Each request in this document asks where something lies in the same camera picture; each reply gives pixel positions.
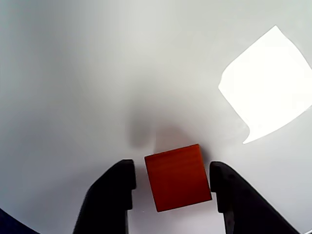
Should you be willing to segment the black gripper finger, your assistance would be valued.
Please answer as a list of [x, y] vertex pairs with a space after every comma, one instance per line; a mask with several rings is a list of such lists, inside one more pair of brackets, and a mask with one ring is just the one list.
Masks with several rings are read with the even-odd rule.
[[298, 231], [229, 165], [213, 161], [209, 177], [227, 234], [297, 234]]
[[73, 233], [127, 234], [136, 172], [132, 159], [110, 167], [88, 189]]

